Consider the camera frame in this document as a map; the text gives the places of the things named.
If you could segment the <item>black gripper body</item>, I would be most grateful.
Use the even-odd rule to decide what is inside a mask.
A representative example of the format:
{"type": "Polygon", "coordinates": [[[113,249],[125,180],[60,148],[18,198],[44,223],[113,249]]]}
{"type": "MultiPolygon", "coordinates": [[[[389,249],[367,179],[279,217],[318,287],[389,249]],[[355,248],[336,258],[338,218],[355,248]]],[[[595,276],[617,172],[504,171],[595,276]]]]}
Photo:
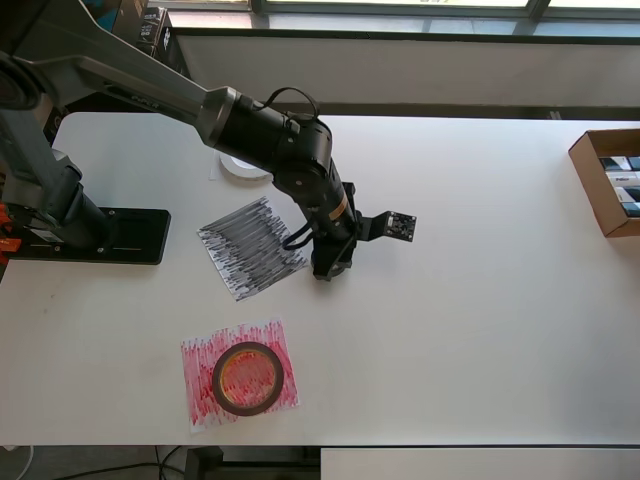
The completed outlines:
{"type": "Polygon", "coordinates": [[[311,253],[314,278],[329,282],[350,269],[356,244],[354,236],[340,241],[314,239],[311,253]]]}

